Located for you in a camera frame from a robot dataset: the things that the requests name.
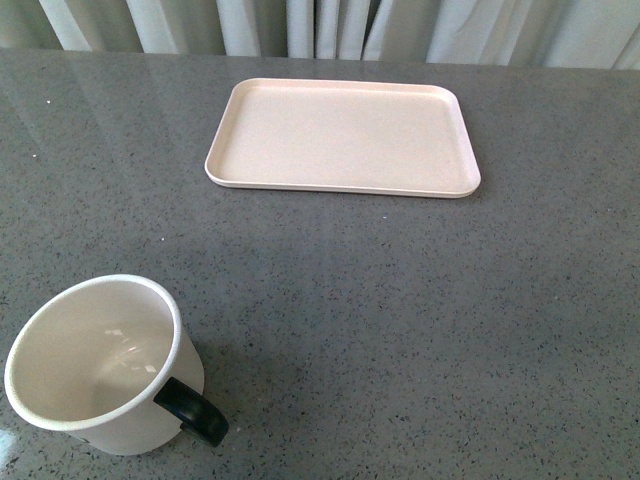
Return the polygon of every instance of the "white mug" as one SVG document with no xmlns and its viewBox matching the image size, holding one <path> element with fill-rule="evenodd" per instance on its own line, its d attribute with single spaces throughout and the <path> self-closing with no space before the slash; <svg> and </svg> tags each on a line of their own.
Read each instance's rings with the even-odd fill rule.
<svg viewBox="0 0 640 480">
<path fill-rule="evenodd" d="M 217 446 L 229 425 L 203 387 L 176 302 L 134 275 L 87 280 L 51 299 L 20 331 L 5 368 L 23 419 L 115 455 L 148 452 L 181 429 Z"/>
</svg>

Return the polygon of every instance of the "mug rim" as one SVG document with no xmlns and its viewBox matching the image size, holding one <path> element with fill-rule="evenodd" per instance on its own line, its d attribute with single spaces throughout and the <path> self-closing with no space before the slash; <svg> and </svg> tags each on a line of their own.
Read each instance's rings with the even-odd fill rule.
<svg viewBox="0 0 640 480">
<path fill-rule="evenodd" d="M 155 293 L 160 295 L 162 300 L 166 303 L 167 307 L 171 312 L 171 319 L 173 321 L 173 338 L 171 340 L 171 348 L 169 350 L 169 354 L 167 355 L 167 359 L 165 360 L 162 368 L 155 376 L 155 378 L 147 385 L 140 393 L 138 393 L 135 397 L 133 397 L 128 402 L 120 405 L 118 408 L 115 408 L 109 412 L 103 413 L 101 415 L 83 419 L 83 420 L 53 420 L 47 417 L 43 417 L 42 415 L 38 415 L 33 410 L 25 405 L 25 403 L 20 399 L 16 389 L 15 389 L 15 380 L 13 377 L 13 364 L 18 355 L 18 350 L 20 349 L 20 344 L 24 341 L 26 336 L 28 335 L 28 331 L 33 328 L 33 326 L 38 322 L 39 318 L 43 315 L 43 313 L 49 309 L 54 303 L 59 302 L 65 297 L 77 292 L 78 290 L 85 289 L 87 287 L 91 287 L 98 284 L 104 283 L 136 283 L 138 285 L 143 285 L 147 288 L 150 288 Z M 60 432 L 71 432 L 76 430 L 84 430 L 87 428 L 97 427 L 99 425 L 103 425 L 107 422 L 110 422 L 123 414 L 130 412 L 143 402 L 147 401 L 149 398 L 153 398 L 155 394 L 162 388 L 164 382 L 167 380 L 169 376 L 169 372 L 175 363 L 175 360 L 178 356 L 178 349 L 180 347 L 180 341 L 182 338 L 182 322 L 180 320 L 180 311 L 178 310 L 178 305 L 171 294 L 159 283 L 150 280 L 146 277 L 142 277 L 139 275 L 130 275 L 130 274 L 113 274 L 113 275 L 103 275 L 100 277 L 95 277 L 89 280 L 85 280 L 83 282 L 77 283 L 72 287 L 63 290 L 62 292 L 55 295 L 48 302 L 42 305 L 36 313 L 34 313 L 31 318 L 24 324 L 20 333 L 13 342 L 11 346 L 11 350 L 9 350 L 9 356 L 7 357 L 7 364 L 5 366 L 4 372 L 4 384 L 5 391 L 7 394 L 7 399 L 9 403 L 14 408 L 16 413 L 20 415 L 24 420 L 35 425 L 36 427 L 44 428 L 47 430 L 60 431 Z"/>
</svg>

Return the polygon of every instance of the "plastic tray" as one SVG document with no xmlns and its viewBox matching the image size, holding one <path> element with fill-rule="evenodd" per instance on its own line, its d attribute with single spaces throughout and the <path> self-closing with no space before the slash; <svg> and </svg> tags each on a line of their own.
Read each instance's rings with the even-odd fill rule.
<svg viewBox="0 0 640 480">
<path fill-rule="evenodd" d="M 332 80 L 236 85 L 205 170 L 239 188 L 455 198 L 480 184 L 453 93 Z"/>
</svg>

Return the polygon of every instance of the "white curtain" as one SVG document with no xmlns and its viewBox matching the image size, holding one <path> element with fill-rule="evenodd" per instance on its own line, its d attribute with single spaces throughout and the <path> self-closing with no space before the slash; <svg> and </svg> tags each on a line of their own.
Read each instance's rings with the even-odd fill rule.
<svg viewBox="0 0 640 480">
<path fill-rule="evenodd" d="M 640 69 L 640 0 L 0 0 L 0 47 Z"/>
</svg>

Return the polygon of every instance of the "countertop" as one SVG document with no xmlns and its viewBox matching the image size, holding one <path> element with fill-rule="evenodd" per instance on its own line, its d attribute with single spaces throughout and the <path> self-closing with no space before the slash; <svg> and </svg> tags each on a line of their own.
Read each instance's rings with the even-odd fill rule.
<svg viewBox="0 0 640 480">
<path fill-rule="evenodd" d="M 454 92 L 463 199 L 240 190 L 251 77 Z M 0 51 L 0 368 L 82 280 L 175 297 L 231 430 L 103 454 L 0 386 L 2 478 L 640 477 L 640 72 Z"/>
</svg>

